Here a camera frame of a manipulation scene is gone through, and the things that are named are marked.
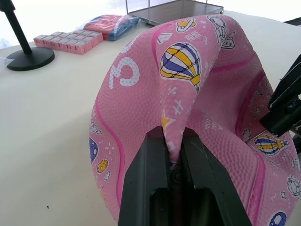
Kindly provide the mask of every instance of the black lamp stand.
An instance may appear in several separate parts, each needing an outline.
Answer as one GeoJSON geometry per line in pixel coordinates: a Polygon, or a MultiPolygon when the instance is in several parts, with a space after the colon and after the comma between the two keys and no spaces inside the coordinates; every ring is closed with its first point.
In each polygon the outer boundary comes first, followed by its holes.
{"type": "Polygon", "coordinates": [[[8,69],[13,71],[28,71],[49,64],[54,60],[55,53],[49,48],[30,48],[22,28],[15,16],[15,9],[16,8],[11,0],[0,0],[0,11],[5,13],[22,47],[22,50],[7,56],[8,59],[13,60],[9,65],[7,65],[8,69]]]}

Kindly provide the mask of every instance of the plastic bag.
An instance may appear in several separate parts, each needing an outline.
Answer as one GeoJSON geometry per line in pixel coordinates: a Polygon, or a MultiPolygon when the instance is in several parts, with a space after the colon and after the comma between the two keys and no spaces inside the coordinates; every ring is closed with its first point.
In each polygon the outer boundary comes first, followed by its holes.
{"type": "Polygon", "coordinates": [[[101,32],[104,40],[116,40],[140,24],[141,19],[139,17],[102,15],[90,20],[81,26],[81,29],[101,32]]]}
{"type": "Polygon", "coordinates": [[[7,58],[1,58],[0,57],[0,73],[6,68],[7,65],[9,65],[13,60],[7,59],[7,58]]]}

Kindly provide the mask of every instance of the pink stripe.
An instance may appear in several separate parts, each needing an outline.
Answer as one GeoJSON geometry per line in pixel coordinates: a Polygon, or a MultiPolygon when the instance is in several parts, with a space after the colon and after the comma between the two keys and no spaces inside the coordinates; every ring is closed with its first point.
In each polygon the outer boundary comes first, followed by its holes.
{"type": "Polygon", "coordinates": [[[151,39],[151,50],[152,50],[152,53],[155,57],[155,61],[157,63],[157,67],[158,67],[158,60],[157,60],[157,53],[156,53],[156,43],[157,43],[157,39],[158,39],[158,36],[166,29],[168,28],[172,23],[167,23],[166,25],[162,26],[159,30],[157,30],[152,39],[151,39]]]}
{"type": "Polygon", "coordinates": [[[262,72],[254,80],[254,82],[250,86],[250,89],[247,92],[246,98],[245,98],[243,104],[241,105],[240,111],[238,113],[238,117],[237,117],[236,125],[235,125],[235,133],[236,133],[236,136],[238,136],[241,139],[242,139],[241,123],[243,121],[243,118],[244,118],[244,115],[246,113],[246,110],[247,110],[247,108],[248,108],[248,106],[250,104],[250,101],[251,101],[251,98],[253,96],[253,93],[257,89],[257,84],[260,82],[260,80],[263,78],[264,75],[265,75],[265,73],[262,72]]]}
{"type": "Polygon", "coordinates": [[[211,70],[211,72],[216,73],[216,72],[224,72],[224,71],[228,71],[228,70],[237,69],[237,68],[242,67],[242,66],[246,65],[247,63],[249,63],[253,59],[254,56],[255,56],[255,52],[253,52],[253,54],[247,60],[245,60],[243,62],[226,65],[226,66],[215,67],[211,70]]]}
{"type": "Polygon", "coordinates": [[[250,204],[248,206],[248,216],[250,217],[252,225],[257,225],[266,169],[263,158],[257,152],[256,154],[258,159],[257,177],[252,190],[250,204]]]}
{"type": "Polygon", "coordinates": [[[117,178],[116,197],[117,197],[117,202],[118,202],[118,205],[120,208],[121,197],[122,197],[122,186],[123,186],[123,177],[122,176],[124,173],[124,161],[125,161],[124,149],[123,149],[122,143],[119,140],[118,136],[115,134],[113,129],[102,118],[98,107],[96,107],[96,113],[99,117],[100,122],[103,124],[103,126],[112,134],[112,136],[117,144],[117,147],[119,149],[119,171],[118,171],[118,178],[117,178]]]}

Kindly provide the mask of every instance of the round black base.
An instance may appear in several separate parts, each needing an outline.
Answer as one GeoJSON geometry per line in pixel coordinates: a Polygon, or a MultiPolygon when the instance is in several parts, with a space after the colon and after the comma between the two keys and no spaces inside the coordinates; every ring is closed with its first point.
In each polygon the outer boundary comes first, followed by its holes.
{"type": "Polygon", "coordinates": [[[8,69],[13,71],[28,71],[43,67],[49,64],[55,58],[52,49],[35,47],[32,53],[25,54],[23,50],[17,51],[7,57],[13,61],[7,65],[8,69]]]}

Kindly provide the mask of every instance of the white tabletop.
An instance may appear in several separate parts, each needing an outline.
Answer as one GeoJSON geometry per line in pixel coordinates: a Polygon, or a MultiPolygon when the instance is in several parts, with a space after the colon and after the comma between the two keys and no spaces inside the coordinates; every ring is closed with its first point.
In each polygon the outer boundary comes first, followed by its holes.
{"type": "MultiPolygon", "coordinates": [[[[301,28],[235,12],[273,88],[301,54],[301,28]]],[[[116,226],[95,185],[88,148],[92,106],[117,54],[144,26],[80,56],[0,74],[2,226],[116,226]]],[[[20,46],[0,49],[0,57],[20,46]]],[[[297,225],[301,217],[293,217],[297,225]]]]}

